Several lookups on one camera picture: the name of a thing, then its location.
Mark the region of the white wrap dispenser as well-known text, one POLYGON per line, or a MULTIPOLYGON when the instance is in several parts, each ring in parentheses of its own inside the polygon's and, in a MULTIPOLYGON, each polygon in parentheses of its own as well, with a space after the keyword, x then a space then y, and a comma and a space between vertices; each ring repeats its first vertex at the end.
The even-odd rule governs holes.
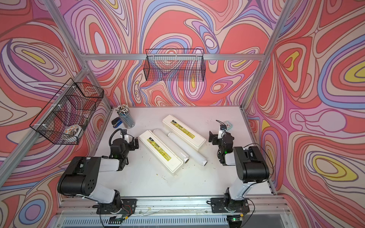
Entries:
POLYGON ((168 115, 163 119, 163 126, 168 131, 175 133, 197 151, 206 143, 206 139, 203 136, 173 115, 168 115))
POLYGON ((176 175, 176 173, 182 168, 183 160, 180 159, 152 131, 147 130, 139 135, 139 141, 151 152, 151 154, 171 175, 176 175))

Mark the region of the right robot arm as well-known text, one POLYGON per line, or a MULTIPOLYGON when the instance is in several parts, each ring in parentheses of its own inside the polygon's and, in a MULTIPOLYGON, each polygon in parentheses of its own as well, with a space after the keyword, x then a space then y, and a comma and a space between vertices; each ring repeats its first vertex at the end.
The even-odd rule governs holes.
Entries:
POLYGON ((223 166, 235 166, 237 179, 226 189, 223 197, 211 198, 212 213, 242 213, 250 211, 247 193, 258 183, 267 181, 270 170, 259 147, 249 144, 246 147, 233 146, 234 137, 222 124, 219 132, 209 132, 209 142, 218 146, 217 158, 223 166))

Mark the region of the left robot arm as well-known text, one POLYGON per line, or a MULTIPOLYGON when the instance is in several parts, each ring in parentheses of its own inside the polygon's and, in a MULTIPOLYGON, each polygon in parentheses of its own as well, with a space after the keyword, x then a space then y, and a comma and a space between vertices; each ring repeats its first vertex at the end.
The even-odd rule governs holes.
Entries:
POLYGON ((110 155, 101 157, 76 156, 62 174, 57 191, 68 197, 83 197, 97 204, 98 215, 129 217, 136 210, 136 199, 122 199, 118 190, 98 182, 100 173, 120 172, 128 164, 128 154, 139 148, 138 138, 118 128, 108 141, 110 155))

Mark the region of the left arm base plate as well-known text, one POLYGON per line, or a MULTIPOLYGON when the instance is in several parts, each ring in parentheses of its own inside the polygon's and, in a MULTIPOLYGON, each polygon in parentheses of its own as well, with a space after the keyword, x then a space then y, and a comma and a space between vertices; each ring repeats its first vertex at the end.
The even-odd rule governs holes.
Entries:
POLYGON ((130 216, 136 211, 137 199, 121 199, 109 204, 97 204, 93 208, 97 209, 98 215, 126 215, 130 216))

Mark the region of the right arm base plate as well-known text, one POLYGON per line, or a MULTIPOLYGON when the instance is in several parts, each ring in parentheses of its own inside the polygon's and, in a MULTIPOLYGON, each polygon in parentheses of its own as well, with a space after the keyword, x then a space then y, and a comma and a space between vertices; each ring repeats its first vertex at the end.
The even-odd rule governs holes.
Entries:
POLYGON ((249 204, 246 199, 232 200, 221 198, 211 198, 207 201, 211 205, 212 213, 242 213, 250 212, 249 204))

